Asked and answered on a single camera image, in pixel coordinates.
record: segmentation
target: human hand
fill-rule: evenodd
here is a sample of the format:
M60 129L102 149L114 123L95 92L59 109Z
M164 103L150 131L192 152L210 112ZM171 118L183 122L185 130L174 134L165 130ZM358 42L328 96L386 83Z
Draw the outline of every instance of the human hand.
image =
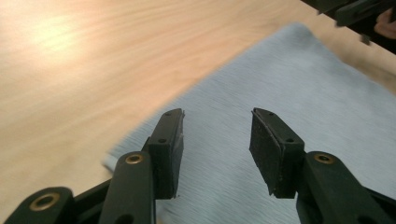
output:
M396 39L396 21L389 22L392 9L383 12L376 19L374 30L384 37Z

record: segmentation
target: brass screw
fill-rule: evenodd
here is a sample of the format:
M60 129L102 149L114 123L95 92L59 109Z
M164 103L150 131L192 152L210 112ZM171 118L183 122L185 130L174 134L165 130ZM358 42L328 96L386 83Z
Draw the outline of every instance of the brass screw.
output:
M142 155L134 154L125 159L125 162L128 164L137 164L143 160Z
M314 156L316 161L319 161L321 163L325 163L325 164L333 164L334 163L334 158L326 155L326 154L316 154Z
M59 193L51 192L41 195L40 197L36 198L29 206L32 211L39 212L46 210L47 208L52 207L55 205L61 195Z

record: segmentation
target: wooden table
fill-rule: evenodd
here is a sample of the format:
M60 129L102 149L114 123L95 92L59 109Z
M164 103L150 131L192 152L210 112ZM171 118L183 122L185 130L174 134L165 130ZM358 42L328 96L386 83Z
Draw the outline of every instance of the wooden table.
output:
M39 189L75 195L130 130L235 55L299 21L396 93L396 57L298 0L0 5L0 222Z

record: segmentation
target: gray cloth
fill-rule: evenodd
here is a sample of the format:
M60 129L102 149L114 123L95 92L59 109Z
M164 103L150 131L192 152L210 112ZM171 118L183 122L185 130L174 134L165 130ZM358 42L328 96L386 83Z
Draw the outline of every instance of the gray cloth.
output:
M161 113L185 110L178 197L157 202L164 223L299 223L295 200L268 189L249 151L251 113L277 113L305 151L340 158L366 187L396 198L396 98L340 62L300 23L207 77L110 151L140 150Z

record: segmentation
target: blue-gray fabric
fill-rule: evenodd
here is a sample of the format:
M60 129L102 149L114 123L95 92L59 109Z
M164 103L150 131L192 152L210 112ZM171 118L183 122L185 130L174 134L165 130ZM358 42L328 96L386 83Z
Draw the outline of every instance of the blue-gray fabric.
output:
M342 63L300 23L221 67L109 152L140 150L170 109L185 110L177 197L157 202L164 223L299 223L295 200L269 196L249 151L251 110L277 113L305 151L340 158L366 187L396 198L396 98Z

